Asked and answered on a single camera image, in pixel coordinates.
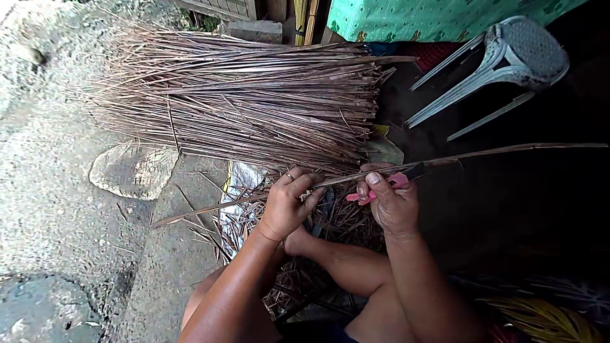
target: person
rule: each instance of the person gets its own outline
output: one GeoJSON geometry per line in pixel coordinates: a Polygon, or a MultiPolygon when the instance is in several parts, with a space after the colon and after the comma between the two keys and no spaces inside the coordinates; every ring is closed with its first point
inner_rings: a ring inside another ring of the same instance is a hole
{"type": "MultiPolygon", "coordinates": [[[[387,166],[367,164],[361,170],[387,166]]],[[[486,341],[481,322],[451,289],[418,232],[414,182],[394,190],[377,172],[358,182],[362,200],[369,190],[377,195],[370,206],[384,230],[384,256],[315,238],[303,228],[325,189],[314,189],[303,201],[300,196],[323,180],[310,170],[293,168],[273,185],[265,213],[241,250],[190,297],[179,343],[486,341]],[[261,299],[270,289],[265,280],[275,280],[283,251],[317,262],[344,290],[368,298],[362,312],[345,327],[320,326],[318,336],[315,326],[298,334],[276,327],[261,299]]]]}

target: foot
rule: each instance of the foot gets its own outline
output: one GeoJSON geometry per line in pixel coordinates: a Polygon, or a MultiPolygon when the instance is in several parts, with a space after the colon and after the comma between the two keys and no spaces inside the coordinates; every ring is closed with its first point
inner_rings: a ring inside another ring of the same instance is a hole
{"type": "Polygon", "coordinates": [[[284,250],[290,256],[301,256],[303,255],[304,247],[315,239],[316,238],[311,236],[307,230],[305,230],[305,227],[301,225],[295,232],[288,235],[286,243],[284,243],[284,250]]]}

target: rock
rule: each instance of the rock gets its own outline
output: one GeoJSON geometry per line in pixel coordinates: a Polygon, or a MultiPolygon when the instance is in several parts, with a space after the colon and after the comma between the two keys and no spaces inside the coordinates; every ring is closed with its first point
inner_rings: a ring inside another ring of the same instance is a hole
{"type": "Polygon", "coordinates": [[[10,52],[14,56],[36,65],[41,65],[45,62],[45,57],[43,56],[42,52],[29,46],[12,44],[10,45],[10,52]]]}
{"type": "Polygon", "coordinates": [[[282,43],[282,23],[268,20],[231,21],[231,36],[252,42],[282,43]]]}
{"type": "Polygon", "coordinates": [[[96,157],[89,181],[121,197],[155,200],[177,160],[175,150],[118,145],[96,157]]]}

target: pink knife handle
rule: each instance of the pink knife handle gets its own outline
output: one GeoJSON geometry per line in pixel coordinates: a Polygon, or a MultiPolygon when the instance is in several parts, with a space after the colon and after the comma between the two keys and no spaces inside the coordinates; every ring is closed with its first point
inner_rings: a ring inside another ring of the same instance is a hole
{"type": "MultiPolygon", "coordinates": [[[[399,189],[404,187],[407,183],[409,183],[409,180],[407,179],[407,176],[405,174],[402,173],[396,173],[394,175],[391,175],[389,178],[387,178],[386,180],[388,181],[394,181],[394,185],[392,185],[393,189],[399,189]]],[[[370,203],[371,201],[373,201],[373,199],[375,199],[377,197],[377,194],[375,194],[374,191],[370,190],[368,192],[368,198],[364,201],[358,201],[358,205],[366,205],[368,203],[370,203]]],[[[360,199],[360,196],[358,195],[358,193],[352,193],[352,194],[348,194],[345,199],[347,201],[356,201],[360,199]]]]}

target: chair leg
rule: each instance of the chair leg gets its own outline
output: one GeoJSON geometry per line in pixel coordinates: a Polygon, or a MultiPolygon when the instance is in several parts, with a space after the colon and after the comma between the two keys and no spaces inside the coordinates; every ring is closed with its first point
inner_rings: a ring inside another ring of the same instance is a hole
{"type": "Polygon", "coordinates": [[[468,41],[468,43],[462,45],[462,47],[459,48],[458,50],[456,50],[454,53],[452,53],[451,56],[447,57],[438,66],[434,67],[431,71],[429,71],[428,74],[425,74],[421,79],[419,79],[414,85],[411,86],[411,88],[409,88],[409,90],[415,90],[419,86],[423,85],[424,82],[428,81],[431,77],[433,77],[441,69],[445,68],[449,63],[451,63],[455,59],[457,59],[461,54],[463,54],[467,50],[473,49],[474,47],[479,45],[479,43],[481,43],[483,41],[484,37],[485,37],[485,33],[482,33],[482,34],[476,36],[475,38],[471,39],[470,41],[468,41]]]}
{"type": "Polygon", "coordinates": [[[458,138],[459,136],[468,133],[476,128],[478,128],[479,126],[498,118],[500,115],[503,115],[504,113],[512,110],[513,108],[523,104],[525,101],[528,101],[529,99],[533,98],[534,95],[536,93],[534,91],[529,91],[527,93],[521,94],[520,96],[514,98],[512,100],[512,102],[504,107],[502,107],[501,109],[495,111],[494,113],[486,116],[483,119],[480,119],[479,121],[477,121],[476,123],[470,124],[468,126],[466,126],[465,128],[461,129],[460,131],[452,134],[451,136],[447,137],[447,142],[450,142],[456,138],[458,138]]]}
{"type": "Polygon", "coordinates": [[[481,72],[476,71],[475,73],[469,75],[462,82],[455,85],[445,94],[441,95],[439,98],[429,103],[426,107],[409,118],[407,120],[409,129],[484,86],[488,83],[488,80],[492,74],[493,70],[489,68],[488,70],[484,69],[481,72]]]}

